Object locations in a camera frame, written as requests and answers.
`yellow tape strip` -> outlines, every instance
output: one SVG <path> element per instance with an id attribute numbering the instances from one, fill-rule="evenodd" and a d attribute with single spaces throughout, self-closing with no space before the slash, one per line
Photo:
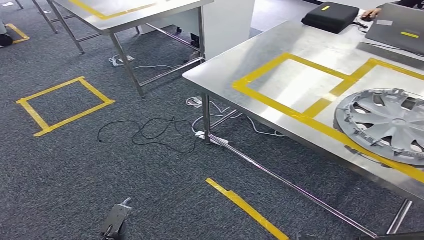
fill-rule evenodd
<path id="1" fill-rule="evenodd" d="M 130 10 L 127 10 L 127 11 L 118 12 L 118 13 L 115 13 L 115 14 L 112 14 L 112 15 L 104 15 L 103 13 L 93 9 L 92 7 L 81 2 L 80 0 L 69 0 L 69 1 L 71 3 L 77 5 L 78 7 L 84 9 L 85 11 L 91 13 L 92 15 L 98 17 L 99 19 L 102 19 L 102 20 L 107 20 L 107 19 L 119 17 L 119 16 L 122 16 L 122 15 L 125 15 L 125 14 L 133 13 L 133 12 L 136 12 L 136 11 L 139 11 L 139 10 L 142 10 L 142 9 L 146 9 L 146 8 L 149 8 L 151 6 L 156 5 L 156 3 L 152 3 L 152 4 L 149 4 L 149 5 L 144 5 L 144 6 L 141 6 L 141 7 L 133 8 L 133 9 L 130 9 Z"/>
<path id="2" fill-rule="evenodd" d="M 31 99 L 34 99 L 34 98 L 37 98 L 37 97 L 39 97 L 39 96 L 41 96 L 41 95 L 44 95 L 44 94 L 48 94 L 48 93 L 50 93 L 50 92 L 52 92 L 52 91 L 54 91 L 54 90 L 57 90 L 57 89 L 60 89 L 60 88 L 63 88 L 63 87 L 65 87 L 65 86 L 68 86 L 68 85 L 70 85 L 70 84 L 73 84 L 73 83 L 76 83 L 76 82 L 81 82 L 81 84 L 83 85 L 83 86 L 85 86 L 90 92 L 92 92 L 94 95 L 96 95 L 99 99 L 101 99 L 104 103 L 102 103 L 102 104 L 100 104 L 100 105 L 97 105 L 97 106 L 95 106 L 95 107 L 93 107 L 93 108 L 91 108 L 91 109 L 88 109 L 88 110 L 86 110 L 86 111 L 84 111 L 84 112 L 81 112 L 81 113 L 79 113 L 79 114 L 77 114 L 77 115 L 75 115 L 75 116 L 72 116 L 72 117 L 70 117 L 70 118 L 68 118 L 68 119 L 66 119 L 66 120 L 63 120 L 63 121 L 61 121 L 61 122 L 59 122 L 59 123 L 56 123 L 56 124 L 54 124 L 54 125 L 52 125 L 52 126 L 49 126 L 42 118 L 41 118 L 41 116 L 33 109 L 33 107 L 31 107 L 29 104 L 28 104 L 28 102 L 27 101 L 29 101 L 29 100 L 31 100 Z M 106 97 L 105 95 L 103 95 L 99 90 L 97 90 L 95 87 L 93 87 L 91 84 L 89 84 L 86 80 L 85 80 L 85 78 L 83 77 L 83 76 L 80 76 L 80 77 L 78 77 L 78 78 L 75 78 L 75 79 L 72 79 L 72 80 L 70 80 L 70 81 L 67 81 L 67 82 L 64 82 L 64 83 L 62 83 L 62 84 L 59 84 L 59 85 L 57 85 L 57 86 L 54 86 L 54 87 L 51 87 L 51 88 L 48 88 L 48 89 L 46 89 L 46 90 L 44 90 L 44 91 L 41 91 L 41 92 L 38 92 L 38 93 L 36 93 L 36 94 L 34 94 L 34 95 L 31 95 L 31 96 L 28 96 L 28 97 L 25 97 L 25 98 L 21 98 L 21 99 L 19 99 L 18 101 L 16 101 L 16 103 L 17 104 L 21 104 L 22 106 L 23 106 L 23 108 L 31 115 L 31 117 L 38 123 L 38 125 L 40 125 L 40 127 L 42 128 L 42 131 L 40 131 L 40 132 L 38 132 L 38 133 L 36 133 L 36 134 L 34 134 L 34 136 L 35 137 L 40 137 L 40 136 L 43 136 L 43 135 L 45 135 L 45 134 L 47 134 L 47 133 L 50 133 L 51 131 L 53 131 L 53 130 L 55 130 L 55 129 L 57 129 L 57 128 L 60 128 L 60 127 L 62 127 L 63 125 L 66 125 L 66 124 L 68 124 L 68 123 L 71 123 L 71 122 L 73 122 L 73 121 L 75 121 L 75 120 L 78 120 L 78 119 L 80 119 L 80 118 L 82 118 L 82 117 L 84 117 L 84 116 L 87 116 L 88 114 L 91 114 L 91 113 L 93 113 L 93 112 L 95 112 L 95 111 L 97 111 L 97 110 L 100 110 L 100 109 L 102 109 L 102 108 L 104 108 L 104 107 L 106 107 L 106 106 L 108 106 L 108 105 L 111 105 L 111 104 L 113 104 L 115 101 L 114 100 L 111 100 L 111 99 L 109 99 L 108 97 Z"/>
<path id="3" fill-rule="evenodd" d="M 90 83 L 88 83 L 84 78 L 79 80 L 84 87 L 86 87 L 88 90 L 90 90 L 94 95 L 96 95 L 99 99 L 101 99 L 103 102 L 108 103 L 112 100 L 110 100 L 107 96 L 103 95 L 99 90 L 97 90 L 95 87 L 93 87 Z"/>
<path id="4" fill-rule="evenodd" d="M 49 125 L 43 120 L 43 118 L 34 110 L 34 108 L 28 104 L 25 100 L 16 101 L 17 104 L 22 105 L 23 109 L 25 109 L 29 115 L 35 120 L 35 122 L 41 127 L 43 130 L 49 129 Z"/>
<path id="5" fill-rule="evenodd" d="M 270 71 L 272 68 L 278 66 L 280 63 L 282 63 L 283 61 L 285 61 L 286 59 L 293 59 L 296 60 L 297 62 L 306 64 L 310 67 L 319 69 L 319 70 L 329 70 L 326 67 L 322 67 L 318 64 L 310 64 L 310 62 L 308 60 L 305 60 L 300 57 L 291 55 L 291 56 L 287 56 L 287 55 L 291 55 L 289 53 L 283 53 L 282 55 L 280 55 L 279 57 L 276 57 L 275 59 L 271 60 L 270 62 L 264 64 L 263 66 L 259 67 L 257 70 L 251 72 L 250 74 L 248 74 L 245 77 L 242 77 L 240 80 L 235 81 L 232 84 L 232 87 L 238 91 L 240 91 L 241 93 L 244 93 L 248 96 L 250 96 L 253 99 L 256 99 L 276 110 L 279 110 L 280 112 L 286 114 L 289 117 L 294 118 L 295 120 L 306 124 L 307 126 L 320 131 L 323 134 L 326 134 L 327 136 L 341 142 L 342 144 L 351 147 L 352 149 L 359 151 L 365 155 L 368 155 L 372 158 L 374 158 L 375 160 L 393 168 L 396 169 L 408 176 L 410 176 L 411 178 L 414 178 L 417 181 L 420 181 L 422 183 L 424 183 L 424 172 L 420 171 L 419 169 L 410 166 L 408 164 L 404 164 L 404 163 L 400 163 L 400 162 L 396 162 L 396 161 L 392 161 L 389 160 L 387 158 L 381 157 L 373 152 L 370 152 L 364 148 L 362 148 L 360 145 L 356 144 L 354 141 L 352 141 L 347 135 L 345 135 L 342 132 L 339 132 L 337 130 L 335 130 L 334 128 L 327 126 L 319 121 L 316 121 L 313 119 L 313 117 L 316 116 L 316 114 L 320 113 L 322 110 L 324 110 L 326 107 L 328 107 L 328 105 L 331 103 L 330 101 L 326 100 L 325 98 L 320 99 L 318 102 L 316 102 L 312 108 L 308 108 L 305 113 L 300 113 L 297 112 L 296 110 L 287 107 L 253 89 L 250 89 L 247 84 L 251 83 L 252 81 L 256 80 L 257 78 L 259 78 L 260 76 L 262 76 L 263 74 L 267 73 L 268 71 Z M 371 71 L 375 66 L 382 66 L 385 68 L 389 68 L 392 69 L 394 71 L 406 74 L 408 76 L 420 79 L 420 80 L 424 80 L 424 75 L 421 75 L 419 73 L 392 65 L 390 63 L 386 63 L 377 59 L 373 59 L 371 58 L 369 61 L 367 61 L 366 64 L 364 64 L 362 67 L 360 67 L 356 72 L 354 72 L 352 75 L 348 76 L 345 75 L 345 77 L 341 77 L 342 79 L 344 79 L 344 81 L 339 84 L 337 87 L 335 87 L 332 90 L 332 93 L 334 94 L 335 97 L 339 97 L 341 94 L 344 93 L 344 91 L 347 91 L 352 85 L 354 85 L 358 80 L 360 80 L 363 76 L 365 76 L 369 71 Z M 329 74 L 332 74 L 334 76 L 342 76 L 342 73 L 339 73 L 331 70 L 332 72 L 327 72 Z"/>
<path id="6" fill-rule="evenodd" d="M 276 228 L 272 223 L 270 223 L 265 217 L 263 217 L 258 211 L 251 207 L 247 202 L 245 202 L 239 195 L 233 191 L 227 191 L 218 183 L 212 179 L 206 179 L 206 182 L 230 199 L 233 203 L 239 206 L 243 211 L 249 214 L 254 220 L 261 224 L 266 230 L 268 230 L 274 237 L 278 240 L 289 240 L 284 233 L 282 233 L 278 228 Z"/>
<path id="7" fill-rule="evenodd" d="M 19 39 L 19 40 L 14 40 L 13 44 L 18 44 L 18 43 L 22 43 L 22 42 L 30 40 L 30 37 L 27 36 L 21 30 L 19 30 L 15 25 L 9 23 L 9 24 L 6 24 L 6 26 L 9 27 L 10 29 L 12 29 L 15 33 L 17 33 L 22 38 L 22 39 Z"/>
<path id="8" fill-rule="evenodd" d="M 409 32 L 405 32 L 405 31 L 401 32 L 400 34 L 411 37 L 411 38 L 415 38 L 415 39 L 420 38 L 420 36 L 418 36 L 418 35 L 415 35 L 415 34 L 412 34 L 412 33 L 409 33 Z"/>
<path id="9" fill-rule="evenodd" d="M 66 124 L 71 123 L 71 122 L 73 122 L 75 120 L 78 120 L 78 119 L 80 119 L 80 118 L 82 118 L 84 116 L 87 116 L 87 115 L 89 115 L 91 113 L 94 113 L 95 111 L 100 110 L 100 109 L 102 109 L 102 108 L 104 108 L 104 107 L 106 107 L 108 105 L 111 105 L 114 102 L 115 102 L 114 100 L 111 100 L 111 101 L 108 101 L 108 102 L 104 102 L 104 103 L 102 103 L 100 105 L 97 105 L 97 106 L 95 106 L 95 107 L 93 107 L 93 108 L 91 108 L 91 109 L 89 109 L 87 111 L 81 112 L 80 114 L 77 114 L 77 115 L 75 115 L 73 117 L 70 117 L 70 118 L 64 120 L 64 121 L 61 121 L 59 123 L 56 123 L 55 125 L 50 126 L 48 129 L 45 129 L 45 130 L 40 131 L 40 132 L 37 132 L 36 134 L 34 134 L 34 137 L 41 137 L 44 134 L 50 133 L 51 131 L 53 131 L 53 130 L 55 130 L 57 128 L 62 127 L 63 125 L 66 125 Z"/>
<path id="10" fill-rule="evenodd" d="M 371 58 L 358 70 L 352 73 L 352 75 L 340 77 L 341 79 L 344 79 L 344 81 L 342 81 L 339 85 L 337 85 L 329 92 L 329 94 L 331 95 L 331 99 L 329 99 L 329 97 L 322 97 L 320 100 L 318 100 L 308 109 L 306 109 L 303 114 L 308 115 L 311 118 L 316 117 L 333 102 L 333 98 L 338 98 L 342 94 L 344 94 L 361 78 L 363 78 L 367 73 L 369 73 L 378 64 L 378 62 L 378 60 Z"/>
<path id="11" fill-rule="evenodd" d="M 50 88 L 48 88 L 48 89 L 46 89 L 46 90 L 40 91 L 40 92 L 38 92 L 38 93 L 36 93 L 36 94 L 34 94 L 34 95 L 31 95 L 31 96 L 27 96 L 27 97 L 25 97 L 25 98 L 22 98 L 22 100 L 29 101 L 29 100 L 31 100 L 31 99 L 35 99 L 35 98 L 37 98 L 37 97 L 39 97 L 39 96 L 41 96 L 41 95 L 48 94 L 48 93 L 50 93 L 50 92 L 53 92 L 54 90 L 58 90 L 58 89 L 60 89 L 60 88 L 63 88 L 63 87 L 65 87 L 65 86 L 68 86 L 68 85 L 70 85 L 70 84 L 73 84 L 73 83 L 78 82 L 78 81 L 83 80 L 83 79 L 84 79 L 84 77 L 83 77 L 83 76 L 80 76 L 80 77 L 78 77 L 78 78 L 75 78 L 75 79 L 72 79 L 72 80 L 70 80 L 70 81 L 64 82 L 64 83 L 59 84 L 59 85 L 57 85 L 57 86 L 50 87 Z"/>

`laptop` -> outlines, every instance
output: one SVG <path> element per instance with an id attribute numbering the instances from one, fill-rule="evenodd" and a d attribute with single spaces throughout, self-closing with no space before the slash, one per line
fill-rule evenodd
<path id="1" fill-rule="evenodd" d="M 365 38 L 424 54 L 424 10 L 387 3 Z"/>

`table top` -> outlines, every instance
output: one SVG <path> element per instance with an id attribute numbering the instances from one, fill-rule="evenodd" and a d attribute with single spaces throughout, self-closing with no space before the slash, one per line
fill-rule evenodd
<path id="1" fill-rule="evenodd" d="M 183 77 L 383 187 L 424 201 L 422 170 L 360 150 L 368 155 L 364 157 L 346 147 L 359 149 L 334 129 L 337 105 L 359 91 L 398 88 L 424 96 L 424 62 L 392 59 L 393 53 L 382 49 L 369 53 L 360 50 L 362 44 L 355 38 L 285 22 Z"/>
<path id="2" fill-rule="evenodd" d="M 52 1 L 101 34 L 118 33 L 214 2 L 214 0 Z"/>

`black cable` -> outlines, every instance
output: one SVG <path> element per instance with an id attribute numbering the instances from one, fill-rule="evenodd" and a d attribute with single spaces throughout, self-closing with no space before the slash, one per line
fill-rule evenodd
<path id="1" fill-rule="evenodd" d="M 159 134 L 157 134 L 156 136 L 152 136 L 152 137 L 149 137 L 149 136 L 146 136 L 145 135 L 145 133 L 143 132 L 143 130 L 146 128 L 146 126 L 147 125 L 149 125 L 151 122 L 153 122 L 153 121 L 164 121 L 164 122 L 169 122 L 168 123 L 168 125 L 165 127 L 165 129 L 164 130 L 162 130 Z M 119 124 L 119 123 L 133 123 L 133 124 L 135 124 L 137 127 L 138 127 L 138 131 L 131 137 L 131 142 L 134 144 L 134 145 L 137 145 L 137 146 L 147 146 L 147 145 L 161 145 L 161 146 L 165 146 L 166 148 L 168 148 L 168 149 L 171 149 L 171 150 L 173 150 L 173 151 L 175 151 L 175 152 L 177 152 L 177 153 L 180 153 L 180 154 L 191 154 L 192 152 L 194 152 L 195 150 L 196 150 L 196 146 L 197 146 L 197 139 L 194 139 L 194 141 L 193 141 L 193 148 L 190 150 L 190 151 L 180 151 L 180 150 L 178 150 L 178 149 L 176 149 L 176 148 L 174 148 L 174 147 L 172 147 L 172 146 L 170 146 L 170 145 L 168 145 L 168 144 L 165 144 L 165 143 L 162 143 L 162 142 L 147 142 L 147 143 L 139 143 L 139 142 L 136 142 L 135 141 L 135 138 L 137 137 L 137 135 L 139 135 L 139 134 L 141 134 L 141 136 L 143 137 L 143 138 L 145 138 L 145 139 L 147 139 L 147 140 L 153 140 L 153 139 L 157 139 L 157 138 L 159 138 L 160 136 L 162 136 L 168 129 L 169 129 L 169 127 L 171 126 L 171 124 L 172 123 L 174 123 L 174 128 L 175 128 L 175 130 L 177 131 L 177 133 L 179 134 L 179 135 L 181 135 L 181 136 L 183 136 L 184 138 L 199 138 L 200 136 L 202 136 L 202 135 L 198 135 L 198 136 L 193 136 L 193 135 L 185 135 L 185 134 L 183 134 L 183 133 L 181 133 L 179 130 L 178 130 L 178 128 L 177 128 L 177 123 L 188 123 L 189 124 L 189 126 L 191 127 L 192 126 L 192 124 L 191 124 L 191 122 L 190 121 L 188 121 L 188 120 L 175 120 L 175 117 L 173 117 L 171 120 L 169 120 L 169 119 L 165 119 L 165 118 L 152 118 L 152 119 L 150 119 L 149 121 L 147 121 L 145 124 L 143 124 L 142 126 L 140 126 L 140 124 L 138 123 L 138 122 L 136 122 L 136 121 L 132 121 L 132 120 L 126 120 L 126 121 L 113 121 L 113 122 L 109 122 L 108 124 L 106 124 L 106 125 L 104 125 L 103 127 L 101 127 L 99 130 L 98 130 L 98 132 L 97 132 L 97 141 L 99 141 L 99 142 L 103 142 L 101 139 L 100 139 L 100 133 L 102 132 L 102 130 L 103 129 L 105 129 L 107 126 L 109 126 L 109 125 L 113 125 L 113 124 Z"/>
<path id="2" fill-rule="evenodd" d="M 367 25 L 365 25 L 363 23 L 357 22 L 357 21 L 352 22 L 352 24 L 353 25 L 357 25 L 357 26 L 359 26 L 359 27 L 361 27 L 363 29 L 368 29 L 369 28 L 369 26 L 367 26 Z"/>
<path id="3" fill-rule="evenodd" d="M 405 50 L 405 49 L 401 49 L 401 48 L 398 48 L 398 47 L 384 46 L 384 45 L 374 44 L 374 43 L 368 43 L 368 42 L 363 42 L 363 44 L 368 44 L 368 45 L 371 45 L 371 46 L 382 47 L 382 48 L 386 48 L 386 49 L 402 50 L 402 51 L 408 52 L 410 54 L 417 55 L 418 57 L 424 58 L 424 55 L 422 55 L 422 54 L 419 54 L 419 53 L 416 53 L 416 52 L 413 52 L 413 51 L 408 51 L 408 50 Z"/>

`power strip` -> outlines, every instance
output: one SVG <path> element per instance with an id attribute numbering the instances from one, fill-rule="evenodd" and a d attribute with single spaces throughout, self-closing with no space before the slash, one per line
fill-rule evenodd
<path id="1" fill-rule="evenodd" d="M 203 131 L 198 131 L 197 133 L 196 133 L 196 135 L 195 135 L 196 137 L 198 137 L 198 138 L 200 138 L 200 139 L 203 139 L 203 140 L 205 140 L 205 133 L 203 132 Z M 227 141 L 227 140 L 225 140 L 225 139 L 222 139 L 222 138 L 220 138 L 220 137 L 216 137 L 217 139 L 219 139 L 219 140 L 221 140 L 222 142 L 224 142 L 224 143 L 226 143 L 226 144 L 229 144 L 230 142 L 229 141 Z M 214 141 L 213 139 L 211 139 L 210 140 L 210 142 L 211 143 L 213 143 L 213 144 L 216 144 L 216 145 L 218 145 L 218 146 L 221 146 L 221 144 L 219 144 L 219 143 L 217 143 L 216 141 Z"/>

